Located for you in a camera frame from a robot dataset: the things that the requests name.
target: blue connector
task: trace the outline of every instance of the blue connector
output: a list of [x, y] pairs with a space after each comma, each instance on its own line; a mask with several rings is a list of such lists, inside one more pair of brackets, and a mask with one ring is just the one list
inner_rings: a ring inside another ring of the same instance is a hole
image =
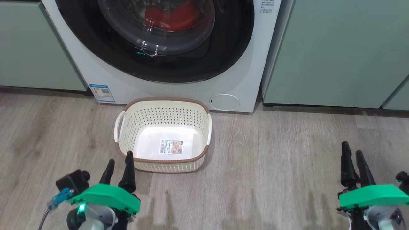
[[55, 195], [50, 201], [47, 202], [47, 206], [50, 210], [54, 210], [60, 205], [62, 202], [70, 199], [72, 197], [72, 192], [69, 188], [63, 189], [57, 195]]

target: green led light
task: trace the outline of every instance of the green led light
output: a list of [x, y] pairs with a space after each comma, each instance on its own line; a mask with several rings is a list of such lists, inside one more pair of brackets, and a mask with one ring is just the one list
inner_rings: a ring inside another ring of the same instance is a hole
[[85, 211], [85, 204], [81, 204], [78, 208], [78, 212], [83, 212]]

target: cable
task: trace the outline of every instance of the cable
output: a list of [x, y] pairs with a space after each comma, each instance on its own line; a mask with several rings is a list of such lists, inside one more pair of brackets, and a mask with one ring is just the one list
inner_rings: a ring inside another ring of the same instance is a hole
[[47, 218], [48, 213], [51, 210], [54, 210], [60, 205], [62, 202], [68, 200], [69, 198], [72, 197], [72, 191], [69, 188], [65, 188], [61, 190], [57, 195], [55, 195], [50, 201], [47, 202], [47, 211], [45, 211], [43, 219], [41, 220], [40, 226], [38, 227], [38, 230], [41, 230], [43, 228], [43, 224], [45, 221], [45, 218]]
[[45, 211], [45, 213], [44, 213], [43, 219], [41, 220], [41, 223], [40, 223], [40, 226], [38, 227], [38, 230], [41, 230], [41, 229], [43, 228], [43, 224], [44, 224], [45, 218], [47, 218], [47, 215], [48, 215], [48, 213], [50, 212], [50, 210], [51, 210], [51, 207], [49, 206], [49, 207], [47, 208], [47, 211]]

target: brown basket rim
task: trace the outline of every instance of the brown basket rim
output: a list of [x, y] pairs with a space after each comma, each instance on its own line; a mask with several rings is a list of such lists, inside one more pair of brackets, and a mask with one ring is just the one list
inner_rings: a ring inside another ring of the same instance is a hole
[[198, 101], [198, 100], [195, 100], [195, 99], [181, 98], [181, 97], [145, 97], [145, 98], [139, 98], [139, 99], [136, 99], [136, 100], [133, 100], [133, 101], [129, 102], [129, 104], [127, 104], [125, 106], [124, 111], [126, 112], [133, 104], [136, 104], [136, 103], [142, 102], [142, 101], [184, 101], [184, 102], [192, 102], [192, 103], [196, 103], [196, 104], [202, 106], [207, 114], [210, 113], [207, 106], [204, 103], [202, 103], [201, 101]]
[[[204, 108], [204, 110], [207, 112], [207, 114], [210, 113], [207, 106], [204, 103], [202, 103], [201, 101], [194, 100], [194, 99], [180, 98], [180, 97], [145, 97], [145, 98], [139, 98], [139, 99], [136, 99], [136, 100], [133, 100], [133, 101], [129, 102], [129, 104], [127, 104], [125, 106], [124, 111], [126, 112], [133, 104], [136, 104], [136, 103], [142, 102], [142, 101], [185, 101], [185, 102], [192, 102], [192, 103], [196, 103], [196, 104], [202, 106]], [[125, 158], [126, 155], [119, 148], [119, 143], [118, 142], [115, 142], [115, 148], [116, 148], [117, 152], [119, 153], [119, 155], [121, 155], [122, 157]], [[185, 160], [148, 160], [148, 159], [133, 158], [133, 160], [137, 161], [137, 162], [155, 163], [155, 164], [190, 163], [190, 162], [197, 161], [200, 158], [202, 158], [207, 153], [208, 149], [209, 149], [209, 145], [206, 145], [204, 147], [203, 152], [201, 154], [199, 154], [197, 157], [192, 158], [192, 159], [185, 159]]]

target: front-loading washing machine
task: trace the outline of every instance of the front-loading washing machine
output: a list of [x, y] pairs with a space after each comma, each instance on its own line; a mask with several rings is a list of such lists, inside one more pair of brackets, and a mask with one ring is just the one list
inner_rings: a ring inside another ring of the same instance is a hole
[[252, 112], [281, 0], [43, 0], [99, 102]]

